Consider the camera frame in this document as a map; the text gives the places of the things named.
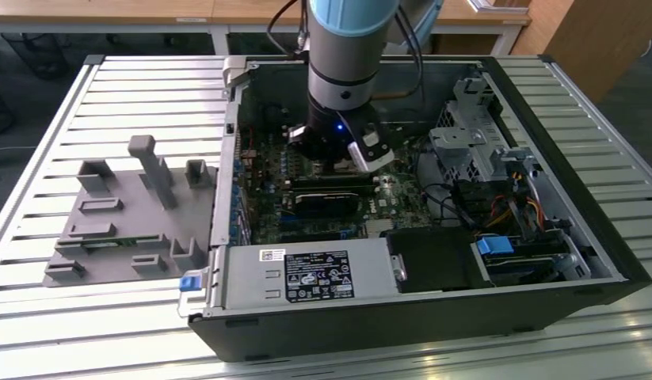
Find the warning label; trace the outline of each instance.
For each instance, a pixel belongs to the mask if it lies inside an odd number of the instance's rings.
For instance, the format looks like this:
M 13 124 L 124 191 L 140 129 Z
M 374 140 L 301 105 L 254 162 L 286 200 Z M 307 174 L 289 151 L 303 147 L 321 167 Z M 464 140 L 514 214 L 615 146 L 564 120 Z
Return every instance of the warning label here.
M 285 255 L 289 302 L 353 298 L 354 284 L 346 251 Z

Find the circuit board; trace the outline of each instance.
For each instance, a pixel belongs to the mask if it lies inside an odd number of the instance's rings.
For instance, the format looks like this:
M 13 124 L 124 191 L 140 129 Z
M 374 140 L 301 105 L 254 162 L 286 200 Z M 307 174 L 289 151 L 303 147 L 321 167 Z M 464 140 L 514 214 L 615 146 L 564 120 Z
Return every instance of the circuit board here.
M 367 231 L 366 228 L 371 225 L 389 228 L 429 226 L 432 216 L 417 188 L 410 155 L 404 149 L 395 150 L 394 154 L 395 161 L 369 176 L 370 191 L 358 192 L 355 212 L 346 216 L 303 218 L 294 211 L 299 192 L 290 184 L 327 177 L 322 164 L 303 158 L 286 145 L 281 135 L 263 136 L 255 149 L 240 152 L 251 243 L 375 237 L 379 231 Z M 351 165 L 342 164 L 335 169 L 337 175 L 359 175 Z

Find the slotted metal table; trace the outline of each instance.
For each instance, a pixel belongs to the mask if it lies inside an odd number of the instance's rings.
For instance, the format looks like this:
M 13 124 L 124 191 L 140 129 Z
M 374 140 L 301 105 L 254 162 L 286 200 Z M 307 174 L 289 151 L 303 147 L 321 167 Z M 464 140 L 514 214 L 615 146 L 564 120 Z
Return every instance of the slotted metal table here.
M 216 165 L 224 57 L 105 57 L 84 65 L 0 214 L 0 378 L 623 378 L 652 375 L 652 285 L 543 332 L 223 363 L 176 313 L 178 280 L 40 287 L 85 158 L 138 169 L 131 135 L 170 167 Z M 652 169 L 553 63 L 500 59 L 652 276 Z M 520 145 L 517 120 L 505 115 Z

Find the open computer chassis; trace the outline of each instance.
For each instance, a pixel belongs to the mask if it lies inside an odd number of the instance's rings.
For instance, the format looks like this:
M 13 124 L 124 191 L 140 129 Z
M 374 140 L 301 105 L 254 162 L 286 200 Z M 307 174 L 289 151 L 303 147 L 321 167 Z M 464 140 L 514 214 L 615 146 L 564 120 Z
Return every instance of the open computer chassis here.
M 426 57 L 425 98 L 375 104 L 395 160 L 373 174 L 290 145 L 301 64 L 224 69 L 214 250 L 188 272 L 224 361 L 533 331 L 651 282 L 496 59 Z M 385 59 L 379 90 L 412 69 Z

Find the blue latch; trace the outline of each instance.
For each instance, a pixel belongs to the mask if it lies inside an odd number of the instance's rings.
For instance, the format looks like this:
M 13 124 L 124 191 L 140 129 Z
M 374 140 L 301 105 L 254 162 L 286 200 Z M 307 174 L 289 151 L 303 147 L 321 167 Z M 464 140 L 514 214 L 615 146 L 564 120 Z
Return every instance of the blue latch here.
M 477 250 L 481 255 L 502 255 L 513 253 L 512 242 L 505 236 L 484 236 L 476 242 Z
M 179 291 L 199 291 L 200 275 L 186 275 L 179 279 Z

